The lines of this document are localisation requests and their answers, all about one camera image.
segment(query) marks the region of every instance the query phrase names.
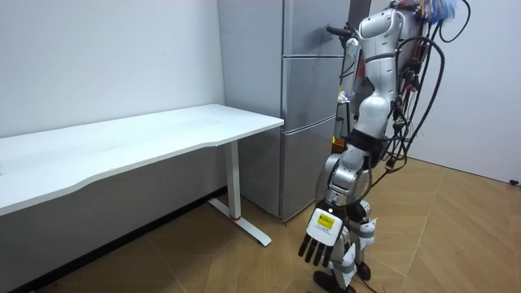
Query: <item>wooden floor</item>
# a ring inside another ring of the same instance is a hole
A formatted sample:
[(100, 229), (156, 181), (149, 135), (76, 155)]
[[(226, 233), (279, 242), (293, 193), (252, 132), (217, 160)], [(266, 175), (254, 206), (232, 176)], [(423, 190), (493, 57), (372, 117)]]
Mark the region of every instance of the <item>wooden floor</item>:
[[(376, 291), (521, 292), (518, 187), (411, 160), (367, 200), (378, 217), (366, 258)], [(39, 292), (323, 292), (317, 268), (297, 256), (312, 210), (284, 225), (244, 200), (245, 218), (273, 239), (264, 248), (206, 204)]]

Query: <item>table leg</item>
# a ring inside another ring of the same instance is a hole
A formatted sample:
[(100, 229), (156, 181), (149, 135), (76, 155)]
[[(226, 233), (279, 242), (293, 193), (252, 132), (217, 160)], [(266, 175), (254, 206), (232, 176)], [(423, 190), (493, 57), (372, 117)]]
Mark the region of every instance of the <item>table leg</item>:
[(229, 216), (237, 225), (246, 230), (253, 238), (267, 246), (271, 238), (257, 229), (250, 222), (241, 217), (241, 192), (239, 185), (239, 149), (237, 141), (225, 144), (226, 156), (226, 180), (228, 184), (228, 204), (226, 207), (218, 199), (210, 199), (208, 202), (219, 211)]
[(351, 113), (349, 113), (349, 103), (345, 103), (345, 119), (348, 120), (348, 135), (351, 132)]

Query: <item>table top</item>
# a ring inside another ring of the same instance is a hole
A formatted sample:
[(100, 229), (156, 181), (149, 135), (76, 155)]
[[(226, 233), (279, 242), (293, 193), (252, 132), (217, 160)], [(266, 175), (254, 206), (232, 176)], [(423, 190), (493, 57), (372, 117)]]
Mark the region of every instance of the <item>table top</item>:
[(278, 118), (213, 104), (0, 138), (0, 216), (118, 173), (283, 124)]

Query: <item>bundle of wires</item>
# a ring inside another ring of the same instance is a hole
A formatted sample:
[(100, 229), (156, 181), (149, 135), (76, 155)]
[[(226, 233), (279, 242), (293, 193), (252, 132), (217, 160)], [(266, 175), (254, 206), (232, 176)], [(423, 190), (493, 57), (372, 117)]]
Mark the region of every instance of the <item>bundle of wires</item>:
[[(423, 61), (423, 70), (421, 78), (418, 82), (417, 90), (413, 91), (410, 90), (410, 83), (407, 81), (402, 81), (401, 77), (402, 75), (399, 75), (397, 77), (397, 83), (396, 83), (396, 94), (398, 96), (396, 97), (396, 103), (393, 106), (393, 109), (391, 113), (389, 113), (389, 118), (391, 116), (394, 116), (394, 124), (393, 128), (395, 130), (395, 133), (390, 138), (385, 138), (384, 141), (388, 142), (387, 149), (385, 150), (385, 156), (384, 160), (386, 160), (386, 168), (385, 172), (375, 181), (373, 182), (373, 176), (372, 172), (369, 174), (369, 184), (365, 190), (365, 192), (362, 194), (362, 196), (359, 198), (357, 202), (362, 201), (368, 194), (372, 187), (377, 185), (385, 176), (387, 176), (390, 173), (397, 172), (404, 168), (407, 164), (407, 156), (409, 153), (409, 149), (412, 146), (414, 139), (418, 136), (419, 130), (422, 128), (423, 123), (425, 122), (425, 119), (427, 118), (429, 112), (431, 111), (432, 105), (434, 101), (436, 100), (436, 95), (438, 94), (438, 90), (440, 88), (440, 83), (443, 78), (444, 73), (444, 67), (445, 67), (445, 57), (444, 53), (441, 50), (441, 48), (435, 43), (435, 38), (440, 35), (440, 39), (443, 42), (453, 42), (455, 39), (457, 39), (465, 30), (470, 17), (471, 17), (471, 6), (469, 5), (467, 0), (463, 0), (463, 2), (466, 4), (466, 7), (468, 9), (468, 15), (466, 22), (460, 32), (451, 40), (446, 40), (442, 35), (442, 26), (444, 24), (444, 21), (441, 20), (437, 22), (434, 31), (431, 35), (431, 28), (433, 26), (433, 23), (428, 22), (428, 31), (427, 35), (425, 37), (411, 37), (409, 39), (406, 39), (401, 42), (401, 44), (396, 48), (396, 66), (398, 64), (398, 60), (400, 58), (400, 50), (401, 48), (406, 45), (409, 42), (419, 42), (418, 46), (418, 56), (416, 56), (417, 60), (424, 60)], [(425, 112), (423, 113), (423, 116), (419, 120), (418, 124), (414, 127), (413, 126), (413, 118), (416, 114), (418, 101), (420, 99), (420, 96), (422, 94), (422, 88), (423, 83), (425, 81), (425, 77), (427, 74), (427, 70), (429, 68), (429, 63), (431, 61), (431, 52), (432, 49), (434, 49), (438, 55), (440, 56), (440, 69), (438, 72), (438, 78), (436, 81), (436, 85), (434, 87), (434, 91), (432, 93), (431, 99), (429, 103), (427, 104), (427, 108)], [(403, 162), (400, 166), (396, 166), (397, 162)]]
[(343, 80), (345, 77), (352, 75), (354, 72), (349, 72), (349, 70), (351, 70), (353, 66), (355, 66), (355, 61), (353, 61), (351, 63), (351, 65), (349, 65), (348, 69), (346, 69), (346, 70), (342, 71), (342, 73), (340, 73), (339, 79)]
[(456, 11), (456, 0), (422, 0), (420, 12), (430, 24), (453, 19)]

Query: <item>gray refrigerator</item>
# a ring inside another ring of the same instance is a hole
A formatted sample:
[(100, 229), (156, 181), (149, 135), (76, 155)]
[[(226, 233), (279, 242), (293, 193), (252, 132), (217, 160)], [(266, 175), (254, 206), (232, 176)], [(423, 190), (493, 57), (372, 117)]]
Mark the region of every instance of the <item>gray refrigerator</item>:
[(314, 200), (331, 154), (343, 49), (326, 31), (349, 0), (220, 0), (226, 105), (280, 117), (239, 141), (241, 194), (289, 220)]

